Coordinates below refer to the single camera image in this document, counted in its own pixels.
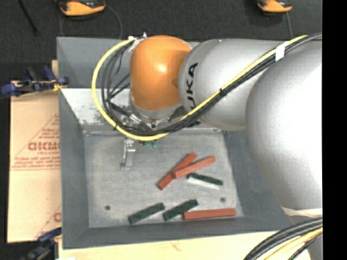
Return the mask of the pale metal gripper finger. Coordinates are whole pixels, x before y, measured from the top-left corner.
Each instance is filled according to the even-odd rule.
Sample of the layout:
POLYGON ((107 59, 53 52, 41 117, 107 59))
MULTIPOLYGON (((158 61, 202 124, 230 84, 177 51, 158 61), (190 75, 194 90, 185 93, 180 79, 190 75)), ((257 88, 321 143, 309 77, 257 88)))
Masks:
POLYGON ((134 161, 134 155, 136 152, 135 143, 133 140, 126 141, 126 167, 131 167, 134 161))
POLYGON ((123 142, 123 156, 120 163, 121 170, 126 170, 126 163, 127 163, 127 140, 124 140, 123 142))

